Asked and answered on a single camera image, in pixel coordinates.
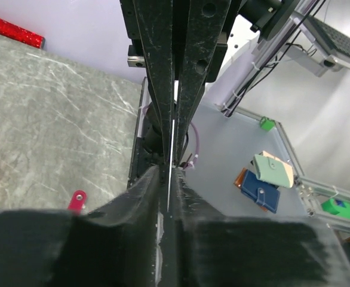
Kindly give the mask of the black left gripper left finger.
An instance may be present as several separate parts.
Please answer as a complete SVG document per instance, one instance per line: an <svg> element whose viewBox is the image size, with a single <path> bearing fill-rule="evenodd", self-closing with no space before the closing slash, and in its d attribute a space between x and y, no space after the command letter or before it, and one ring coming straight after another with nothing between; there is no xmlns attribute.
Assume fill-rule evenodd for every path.
<svg viewBox="0 0 350 287"><path fill-rule="evenodd" d="M0 210L0 286L153 286L159 168L88 215Z"/></svg>

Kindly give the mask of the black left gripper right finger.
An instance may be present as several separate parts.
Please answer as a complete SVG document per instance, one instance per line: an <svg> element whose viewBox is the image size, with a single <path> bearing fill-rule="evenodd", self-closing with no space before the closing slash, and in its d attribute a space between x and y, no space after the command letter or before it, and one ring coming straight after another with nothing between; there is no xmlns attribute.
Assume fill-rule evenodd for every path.
<svg viewBox="0 0 350 287"><path fill-rule="evenodd" d="M350 263L319 219L225 216L173 172L181 286L350 286Z"/></svg>

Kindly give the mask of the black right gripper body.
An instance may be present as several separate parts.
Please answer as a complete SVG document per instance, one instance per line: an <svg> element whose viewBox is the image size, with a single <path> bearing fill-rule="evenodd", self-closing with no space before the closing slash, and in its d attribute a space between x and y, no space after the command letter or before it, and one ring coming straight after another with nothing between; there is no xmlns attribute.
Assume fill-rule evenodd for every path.
<svg viewBox="0 0 350 287"><path fill-rule="evenodd" d="M129 67L144 68L145 61L143 56L143 46L139 35L139 28L134 11L133 1L121 1L121 11L124 18L127 35L131 39L128 46L127 63ZM183 60L183 49L186 42L186 28L188 24L189 1L173 1L173 52L175 61L176 79L179 78L180 64ZM227 41L231 33L236 16L238 15L240 1L232 1L228 10L222 33L211 60L206 82L212 83L216 80L220 67L223 63L226 51L228 49Z"/></svg>

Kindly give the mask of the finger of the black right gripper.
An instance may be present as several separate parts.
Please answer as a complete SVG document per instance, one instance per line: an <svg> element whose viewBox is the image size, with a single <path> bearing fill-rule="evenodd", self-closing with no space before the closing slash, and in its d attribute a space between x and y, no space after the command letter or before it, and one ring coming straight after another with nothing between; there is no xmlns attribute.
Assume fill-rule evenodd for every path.
<svg viewBox="0 0 350 287"><path fill-rule="evenodd" d="M154 92L152 102L162 131L164 158L168 163L174 109L173 2L134 1L133 4Z"/></svg>
<svg viewBox="0 0 350 287"><path fill-rule="evenodd" d="M231 1L191 1L174 124L174 164L182 159L183 141L202 97L202 87Z"/></svg>

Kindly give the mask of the red leather card holder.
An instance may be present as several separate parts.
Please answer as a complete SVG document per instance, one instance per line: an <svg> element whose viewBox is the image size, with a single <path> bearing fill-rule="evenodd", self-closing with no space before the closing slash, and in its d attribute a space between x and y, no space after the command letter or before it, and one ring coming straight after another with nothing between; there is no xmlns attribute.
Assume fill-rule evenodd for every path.
<svg viewBox="0 0 350 287"><path fill-rule="evenodd" d="M83 190L76 190L69 202L67 209L76 214L80 214L85 206L87 194Z"/></svg>

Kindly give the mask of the white VIP credit card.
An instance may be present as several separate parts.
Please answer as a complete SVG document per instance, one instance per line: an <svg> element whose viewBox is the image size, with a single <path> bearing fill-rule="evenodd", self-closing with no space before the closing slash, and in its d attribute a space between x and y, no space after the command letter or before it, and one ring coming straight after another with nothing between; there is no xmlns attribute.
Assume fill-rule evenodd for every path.
<svg viewBox="0 0 350 287"><path fill-rule="evenodd" d="M171 195L171 177L172 177L172 169L173 169L173 153L174 153L174 130L175 130L175 120L172 120L171 124L171 144L169 150L169 163L168 163L168 185L167 185L167 212L170 209L170 195Z"/></svg>

